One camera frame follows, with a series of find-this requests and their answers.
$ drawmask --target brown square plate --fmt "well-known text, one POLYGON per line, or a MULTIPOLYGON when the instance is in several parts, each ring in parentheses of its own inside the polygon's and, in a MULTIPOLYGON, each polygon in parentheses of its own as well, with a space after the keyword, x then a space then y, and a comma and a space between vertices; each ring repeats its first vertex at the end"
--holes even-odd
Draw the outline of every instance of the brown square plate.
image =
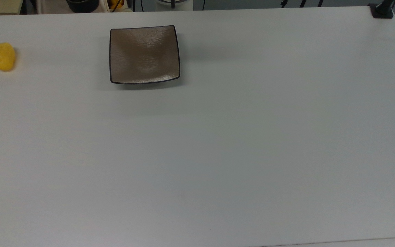
POLYGON ((109 74, 112 83, 143 84, 180 76, 174 25, 111 29, 109 74))

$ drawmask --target white container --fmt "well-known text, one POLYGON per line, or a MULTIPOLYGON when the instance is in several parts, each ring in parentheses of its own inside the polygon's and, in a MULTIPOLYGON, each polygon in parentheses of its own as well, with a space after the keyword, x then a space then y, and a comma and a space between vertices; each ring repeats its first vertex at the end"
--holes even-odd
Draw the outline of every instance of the white container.
MULTIPOLYGON (((108 12, 107 6, 105 0, 99 0, 97 9, 92 13, 108 12)), ((36 10, 38 14, 74 14, 66 0, 36 0, 36 10)))
POLYGON ((155 0, 156 11, 193 11, 193 0, 176 0, 171 8, 171 0, 155 0))

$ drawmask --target cable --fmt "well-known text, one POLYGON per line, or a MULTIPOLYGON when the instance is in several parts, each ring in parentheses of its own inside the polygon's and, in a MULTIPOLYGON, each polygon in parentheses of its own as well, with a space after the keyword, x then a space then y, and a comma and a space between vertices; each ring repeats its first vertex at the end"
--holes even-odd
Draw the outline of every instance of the cable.
POLYGON ((280 5, 281 5, 281 8, 284 8, 284 6, 287 5, 287 0, 281 1, 280 5))

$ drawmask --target lemon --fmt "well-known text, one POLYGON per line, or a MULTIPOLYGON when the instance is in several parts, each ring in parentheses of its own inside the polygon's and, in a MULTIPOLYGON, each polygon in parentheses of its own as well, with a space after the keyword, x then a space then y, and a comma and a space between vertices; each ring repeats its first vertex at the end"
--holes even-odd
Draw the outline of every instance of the lemon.
POLYGON ((0 70, 8 71, 13 67, 16 55, 9 43, 0 44, 0 70))

